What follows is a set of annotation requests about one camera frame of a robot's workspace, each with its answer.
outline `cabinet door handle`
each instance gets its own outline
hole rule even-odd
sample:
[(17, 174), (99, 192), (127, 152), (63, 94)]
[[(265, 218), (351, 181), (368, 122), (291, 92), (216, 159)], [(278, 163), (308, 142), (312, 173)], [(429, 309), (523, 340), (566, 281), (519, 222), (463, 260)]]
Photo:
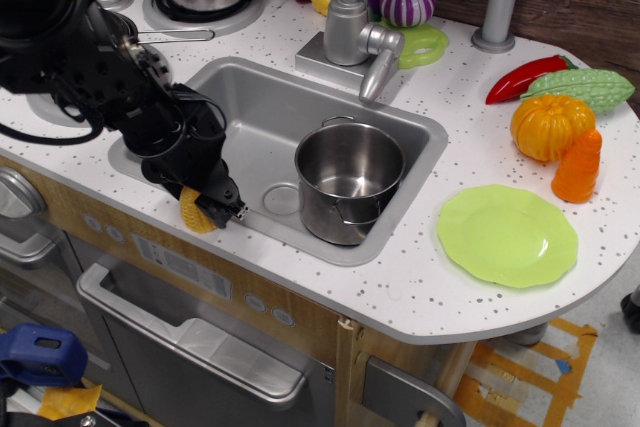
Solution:
[(421, 412), (433, 414), (442, 427), (467, 425), (450, 397), (376, 357), (367, 362), (362, 405), (400, 427), (415, 425)]
[(58, 248), (53, 240), (37, 232), (23, 242), (0, 234), (0, 261), (24, 270), (42, 267), (57, 252)]
[(113, 287), (109, 269), (97, 263), (77, 283), (81, 299), (272, 410), (286, 410), (296, 402), (306, 383), (297, 370), (203, 319), (173, 326), (119, 297)]

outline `countertop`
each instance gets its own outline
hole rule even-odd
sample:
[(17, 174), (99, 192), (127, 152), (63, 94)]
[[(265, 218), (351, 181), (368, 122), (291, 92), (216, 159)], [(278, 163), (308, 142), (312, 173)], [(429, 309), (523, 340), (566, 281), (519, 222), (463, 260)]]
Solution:
[[(134, 0), (122, 14), (145, 30), (141, 2)], [(323, 29), (324, 20), (310, 4), (264, 0), (260, 18), (237, 33), (155, 47), (175, 82), (186, 82), (206, 63), (230, 56), (305, 77), (295, 71), (294, 57)], [(508, 53), (483, 53), (470, 42), (476, 27), (437, 18), (430, 24), (449, 37), (443, 59), (399, 71), (378, 100), (436, 120), (449, 144), (382, 252), (364, 265), (332, 265), (235, 222), (205, 235), (188, 231), (178, 201), (110, 166), (107, 152), (117, 132), (77, 147), (1, 137), (0, 154), (403, 342), (463, 342), (538, 325), (595, 293), (640, 240), (639, 121), (627, 104), (597, 116), (604, 144), (596, 193), (584, 204), (565, 203), (550, 187), (557, 163), (525, 157), (511, 139), (509, 124), (518, 104), (487, 106), (484, 99), (504, 73), (529, 60), (563, 54), (586, 66), (569, 52), (521, 38)], [(60, 137), (80, 132), (41, 120), (25, 96), (0, 91), (0, 105), (2, 121), (13, 128)], [(503, 287), (476, 279), (448, 258), (436, 233), (442, 205), (463, 189), (490, 184), (526, 189), (564, 212), (579, 247), (576, 265), (560, 280)]]

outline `pot handle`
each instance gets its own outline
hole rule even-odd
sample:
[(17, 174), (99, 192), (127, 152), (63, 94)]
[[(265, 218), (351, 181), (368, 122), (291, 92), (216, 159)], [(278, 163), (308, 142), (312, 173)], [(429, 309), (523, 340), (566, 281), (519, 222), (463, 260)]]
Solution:
[(376, 199), (375, 199), (376, 200), (376, 210), (378, 211), (378, 215), (376, 215), (373, 219), (367, 220), (365, 222), (353, 222), (352, 220), (346, 220), (344, 218), (344, 215), (342, 215), (342, 212), (340, 211), (340, 206), (338, 205), (340, 203), (340, 200), (342, 200), (342, 199), (337, 199), (334, 202), (333, 206), (338, 211), (338, 215), (340, 216), (340, 220), (342, 221), (342, 223), (344, 225), (369, 225), (369, 224), (373, 224), (380, 218), (380, 214), (382, 213), (382, 208), (380, 207), (380, 199), (378, 199), (376, 197)]
[(355, 123), (356, 122), (356, 118), (351, 116), (351, 115), (334, 115), (333, 117), (327, 117), (326, 119), (324, 119), (322, 121), (322, 127), (324, 127), (325, 125), (327, 125), (329, 122), (331, 122), (332, 120), (338, 120), (338, 119), (346, 119), (346, 120), (350, 120), (351, 122)]
[[(185, 34), (185, 37), (165, 40), (140, 40), (141, 35), (154, 34)], [(170, 42), (207, 42), (212, 40), (216, 33), (211, 29), (162, 29), (162, 30), (140, 30), (138, 31), (138, 44), (168, 44)]]

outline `knob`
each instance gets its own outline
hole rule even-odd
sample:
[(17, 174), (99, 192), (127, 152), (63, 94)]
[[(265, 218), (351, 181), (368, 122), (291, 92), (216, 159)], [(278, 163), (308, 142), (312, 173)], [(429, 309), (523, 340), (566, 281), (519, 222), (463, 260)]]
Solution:
[(0, 167), (0, 217), (24, 219), (46, 209), (42, 195), (27, 179), (13, 169)]

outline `orange carrot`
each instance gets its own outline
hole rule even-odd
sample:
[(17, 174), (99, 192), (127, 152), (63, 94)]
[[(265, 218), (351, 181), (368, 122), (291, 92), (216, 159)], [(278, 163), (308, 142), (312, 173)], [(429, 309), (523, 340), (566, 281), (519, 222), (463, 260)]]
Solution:
[(573, 203), (586, 202), (593, 195), (600, 169), (602, 136), (596, 129), (585, 131), (562, 157), (551, 182), (553, 193)]

